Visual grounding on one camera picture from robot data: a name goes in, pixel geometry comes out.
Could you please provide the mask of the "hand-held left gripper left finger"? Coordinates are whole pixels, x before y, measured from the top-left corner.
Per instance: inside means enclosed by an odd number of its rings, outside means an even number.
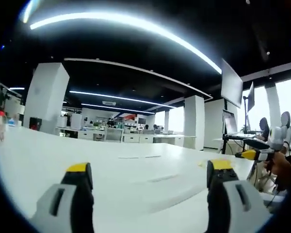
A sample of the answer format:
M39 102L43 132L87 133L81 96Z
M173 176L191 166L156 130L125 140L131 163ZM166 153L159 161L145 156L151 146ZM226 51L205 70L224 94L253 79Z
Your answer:
M30 223L40 233L93 233L92 191L90 163L70 166L37 201Z

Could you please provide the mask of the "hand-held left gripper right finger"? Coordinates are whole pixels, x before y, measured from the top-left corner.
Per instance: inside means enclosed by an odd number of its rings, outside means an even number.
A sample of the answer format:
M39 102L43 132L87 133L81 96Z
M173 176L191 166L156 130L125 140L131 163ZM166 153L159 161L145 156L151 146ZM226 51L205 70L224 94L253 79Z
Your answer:
M208 233L256 233L271 218L259 192L239 180L230 161L207 163Z

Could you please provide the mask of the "person's right hand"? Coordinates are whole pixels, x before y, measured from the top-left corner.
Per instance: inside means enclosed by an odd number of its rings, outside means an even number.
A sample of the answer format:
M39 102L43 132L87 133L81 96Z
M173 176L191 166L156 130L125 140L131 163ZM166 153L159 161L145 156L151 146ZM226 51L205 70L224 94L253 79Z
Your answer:
M284 154L275 152L272 160L264 162L264 167L277 176L278 191L289 189L291 186L291 164Z

